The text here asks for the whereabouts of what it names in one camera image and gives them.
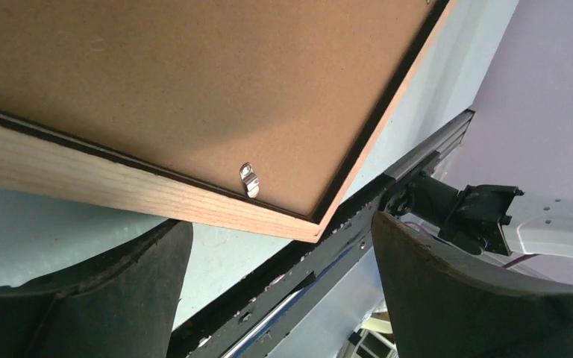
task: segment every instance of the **purple wire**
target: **purple wire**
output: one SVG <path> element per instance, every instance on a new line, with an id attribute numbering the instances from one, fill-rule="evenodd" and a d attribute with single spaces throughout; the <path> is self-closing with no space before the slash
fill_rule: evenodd
<path id="1" fill-rule="evenodd" d="M 539 256 L 539 254 L 528 254 L 528 255 L 523 255 L 520 256 L 516 259 L 514 259 L 513 261 L 509 262 L 509 263 L 505 263 L 503 264 L 503 268 L 504 269 L 510 269 L 513 266 L 519 265 L 520 263 L 523 263 L 524 261 L 528 260 L 528 259 L 532 259 L 535 256 Z"/>
<path id="2" fill-rule="evenodd" d="M 427 229 L 425 229 L 424 227 L 422 227 L 420 224 L 417 224 L 415 222 L 405 222 L 405 224 L 408 227 L 411 227 L 412 229 L 422 233 L 423 235 L 427 235 L 429 237 L 431 237 L 431 233 L 429 231 L 427 231 Z"/>

